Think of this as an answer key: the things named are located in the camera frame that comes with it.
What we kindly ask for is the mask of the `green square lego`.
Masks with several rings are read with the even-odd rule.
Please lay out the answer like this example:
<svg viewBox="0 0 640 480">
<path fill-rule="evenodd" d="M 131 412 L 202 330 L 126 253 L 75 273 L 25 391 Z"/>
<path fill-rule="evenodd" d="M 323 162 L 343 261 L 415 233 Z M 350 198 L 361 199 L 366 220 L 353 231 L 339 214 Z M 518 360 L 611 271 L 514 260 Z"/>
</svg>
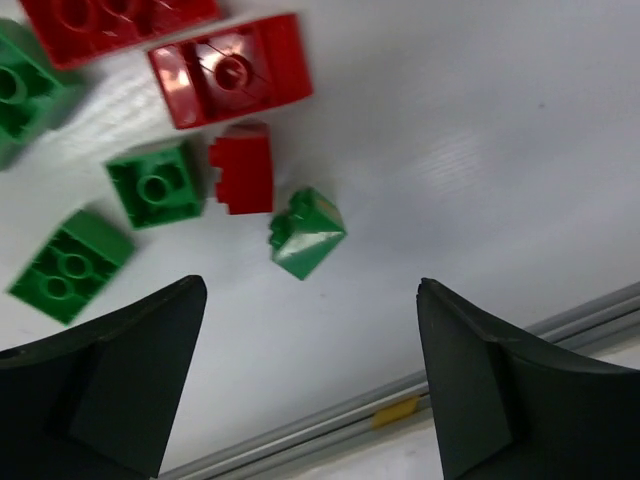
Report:
<svg viewBox="0 0 640 480">
<path fill-rule="evenodd" d="M 202 214 L 205 191 L 195 153 L 185 137 L 128 149 L 104 167 L 136 230 Z"/>
</svg>

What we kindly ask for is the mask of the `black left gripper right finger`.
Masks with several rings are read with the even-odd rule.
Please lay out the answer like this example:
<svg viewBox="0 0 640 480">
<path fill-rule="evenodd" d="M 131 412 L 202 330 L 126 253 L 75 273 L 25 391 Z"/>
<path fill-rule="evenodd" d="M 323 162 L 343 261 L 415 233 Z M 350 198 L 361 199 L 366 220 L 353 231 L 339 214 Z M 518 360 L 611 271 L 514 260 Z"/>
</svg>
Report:
<svg viewBox="0 0 640 480">
<path fill-rule="evenodd" d="M 417 313 L 448 479 L 635 479 L 639 373 L 544 341 L 423 279 Z"/>
</svg>

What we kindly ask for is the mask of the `green lego brick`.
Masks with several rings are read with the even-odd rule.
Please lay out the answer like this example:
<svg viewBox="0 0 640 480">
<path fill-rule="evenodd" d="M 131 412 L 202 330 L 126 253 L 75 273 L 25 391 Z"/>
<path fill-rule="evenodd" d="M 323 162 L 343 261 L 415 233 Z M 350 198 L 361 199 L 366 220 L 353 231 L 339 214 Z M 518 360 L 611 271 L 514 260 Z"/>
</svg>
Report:
<svg viewBox="0 0 640 480">
<path fill-rule="evenodd" d="M 7 293 L 67 326 L 134 252 L 127 235 L 103 217 L 79 209 L 49 236 Z"/>
</svg>

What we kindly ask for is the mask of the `green sloped lego front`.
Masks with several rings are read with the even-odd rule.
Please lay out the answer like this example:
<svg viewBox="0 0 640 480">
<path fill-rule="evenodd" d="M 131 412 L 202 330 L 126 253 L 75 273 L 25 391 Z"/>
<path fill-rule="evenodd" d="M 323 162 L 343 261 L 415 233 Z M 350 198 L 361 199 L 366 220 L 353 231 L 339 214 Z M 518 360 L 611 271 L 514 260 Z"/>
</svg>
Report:
<svg viewBox="0 0 640 480">
<path fill-rule="evenodd" d="M 272 262 L 299 280 L 305 280 L 347 235 L 338 208 L 313 187 L 297 190 L 269 229 Z"/>
</svg>

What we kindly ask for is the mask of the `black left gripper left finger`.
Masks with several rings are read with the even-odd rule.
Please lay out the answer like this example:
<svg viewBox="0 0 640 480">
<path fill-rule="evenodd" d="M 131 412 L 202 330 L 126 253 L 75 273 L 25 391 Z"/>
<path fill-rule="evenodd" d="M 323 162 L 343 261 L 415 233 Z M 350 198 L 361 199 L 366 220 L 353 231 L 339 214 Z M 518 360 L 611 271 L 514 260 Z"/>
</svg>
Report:
<svg viewBox="0 0 640 480">
<path fill-rule="evenodd" d="M 204 318 L 202 277 L 1 353 L 4 479 L 158 476 Z"/>
</svg>

